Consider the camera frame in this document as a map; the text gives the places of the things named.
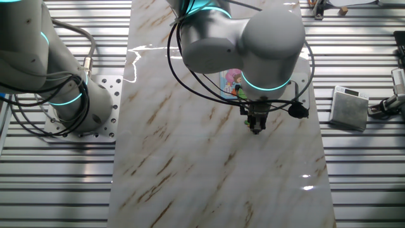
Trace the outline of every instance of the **slotted metal rail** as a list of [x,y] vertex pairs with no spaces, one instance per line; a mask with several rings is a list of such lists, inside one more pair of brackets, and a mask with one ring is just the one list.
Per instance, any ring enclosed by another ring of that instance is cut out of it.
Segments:
[[[123,75],[131,0],[46,3],[53,17],[95,37],[95,74]],[[323,21],[314,21],[306,0],[301,6],[316,58],[316,104],[337,227],[403,228],[402,119],[369,119],[367,130],[359,133],[332,128],[328,116],[337,85],[368,93],[371,105],[392,95],[390,71],[397,67],[392,33],[405,30],[405,8],[350,7],[346,16],[329,9]],[[90,47],[86,38],[56,30],[82,61]],[[26,96],[23,102],[34,101]],[[31,108],[27,115],[44,125],[40,109]],[[13,118],[6,136],[0,156],[0,227],[106,227],[115,145],[50,146]]]

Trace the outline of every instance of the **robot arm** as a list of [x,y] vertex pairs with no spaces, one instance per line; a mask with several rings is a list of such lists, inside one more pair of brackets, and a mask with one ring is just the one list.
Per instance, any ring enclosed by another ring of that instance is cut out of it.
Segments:
[[[52,98],[49,104],[60,119],[83,119],[75,127],[77,132],[91,132],[109,118],[111,96],[88,77],[63,44],[42,0],[0,1],[0,30],[0,92],[30,91],[44,99]],[[64,84],[69,74],[80,77],[81,82]],[[80,91],[80,84],[86,84],[87,94]],[[59,85],[62,88],[53,96],[56,89],[49,89]]]
[[[252,18],[233,19],[224,0],[167,1],[181,21],[185,66],[197,73],[240,69],[241,88],[251,101],[283,95],[305,43],[304,25],[297,15],[280,5]],[[254,133],[265,129],[270,105],[241,110]]]

